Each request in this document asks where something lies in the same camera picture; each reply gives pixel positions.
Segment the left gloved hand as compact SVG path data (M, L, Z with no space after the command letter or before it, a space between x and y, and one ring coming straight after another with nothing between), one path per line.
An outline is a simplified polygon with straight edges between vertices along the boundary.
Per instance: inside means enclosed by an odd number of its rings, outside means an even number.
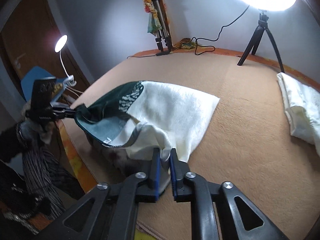
M31 119L26 117L26 111L30 109L31 100L27 101L21 110L21 120L20 131L22 137L26 140L36 141L40 139L46 145L49 145L52 140L53 130L55 129L54 122L48 122L44 127L36 124Z

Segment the striped grey sleeve forearm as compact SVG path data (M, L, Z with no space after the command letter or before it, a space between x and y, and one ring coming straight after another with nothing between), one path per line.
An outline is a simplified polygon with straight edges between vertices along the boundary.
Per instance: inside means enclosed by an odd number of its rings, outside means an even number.
M21 131L17 132L17 137L24 147L22 161L27 190L46 200L48 206L44 209L45 215L49 219L56 219L65 211L56 189L65 183L68 172L40 139L27 139Z

